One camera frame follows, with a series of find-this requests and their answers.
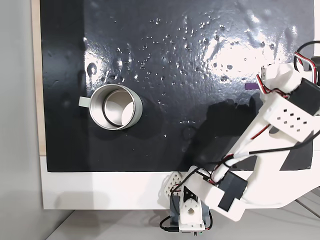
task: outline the mug handle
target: mug handle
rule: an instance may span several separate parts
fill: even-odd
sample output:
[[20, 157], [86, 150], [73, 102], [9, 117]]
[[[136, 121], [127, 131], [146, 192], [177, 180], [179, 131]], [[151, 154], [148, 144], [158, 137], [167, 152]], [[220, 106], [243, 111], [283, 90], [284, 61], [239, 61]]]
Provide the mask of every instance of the mug handle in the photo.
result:
[[91, 98], [90, 97], [81, 96], [79, 98], [79, 106], [80, 107], [89, 108], [90, 107], [90, 102], [91, 102]]

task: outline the wooden board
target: wooden board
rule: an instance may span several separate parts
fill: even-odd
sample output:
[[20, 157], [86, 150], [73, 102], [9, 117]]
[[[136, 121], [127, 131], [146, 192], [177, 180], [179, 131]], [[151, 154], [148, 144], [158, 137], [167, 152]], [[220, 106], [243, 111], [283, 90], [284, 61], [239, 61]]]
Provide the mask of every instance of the wooden board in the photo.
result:
[[46, 156], [46, 129], [44, 114], [44, 94], [42, 77], [42, 50], [41, 50], [41, 24], [40, 24], [40, 0], [31, 1], [32, 13], [32, 38], [33, 38], [33, 61], [37, 129], [39, 139], [39, 154]]

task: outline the black mat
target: black mat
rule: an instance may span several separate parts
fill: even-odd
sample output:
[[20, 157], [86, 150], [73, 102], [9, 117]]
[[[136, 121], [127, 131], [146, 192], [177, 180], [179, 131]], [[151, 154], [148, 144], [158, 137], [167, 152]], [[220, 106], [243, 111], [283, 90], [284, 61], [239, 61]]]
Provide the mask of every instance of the black mat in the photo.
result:
[[[40, 6], [49, 172], [186, 171], [218, 161], [261, 106], [258, 91], [245, 83], [255, 81], [262, 64], [292, 61], [298, 46], [314, 38], [312, 0]], [[104, 130], [78, 106], [80, 96], [107, 83], [141, 96], [143, 115], [133, 127]], [[307, 169], [311, 159], [312, 144], [291, 152], [282, 170]]]

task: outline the robotic arm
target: robotic arm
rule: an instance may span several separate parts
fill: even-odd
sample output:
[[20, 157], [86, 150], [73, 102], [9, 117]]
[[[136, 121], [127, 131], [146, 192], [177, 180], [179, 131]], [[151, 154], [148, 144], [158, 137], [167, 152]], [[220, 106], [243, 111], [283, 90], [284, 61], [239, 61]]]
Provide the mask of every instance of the robotic arm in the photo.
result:
[[[317, 67], [299, 53], [314, 43], [320, 41], [302, 45], [294, 53], [293, 63], [262, 66], [261, 77], [257, 74], [256, 80], [263, 106], [212, 172], [192, 166], [185, 177], [178, 172], [172, 174], [165, 186], [165, 194], [170, 198], [171, 227], [165, 229], [160, 224], [162, 229], [196, 235], [210, 229], [205, 221], [209, 209], [239, 221], [248, 204], [268, 207], [270, 188], [277, 184], [270, 176], [279, 172], [290, 150], [305, 146], [320, 135], [320, 131], [312, 135], [314, 116], [320, 109]], [[304, 71], [302, 61], [310, 65], [311, 71]], [[278, 132], [270, 134], [272, 127]], [[253, 155], [257, 160], [247, 180], [229, 171], [232, 165]]]

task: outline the metal cup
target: metal cup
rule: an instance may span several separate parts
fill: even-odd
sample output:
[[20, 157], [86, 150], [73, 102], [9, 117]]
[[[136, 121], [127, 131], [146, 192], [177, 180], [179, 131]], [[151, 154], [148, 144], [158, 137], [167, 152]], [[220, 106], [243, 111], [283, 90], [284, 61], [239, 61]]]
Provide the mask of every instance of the metal cup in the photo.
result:
[[131, 127], [140, 119], [140, 97], [126, 86], [107, 84], [94, 91], [91, 98], [81, 96], [79, 106], [89, 108], [93, 121], [107, 130]]

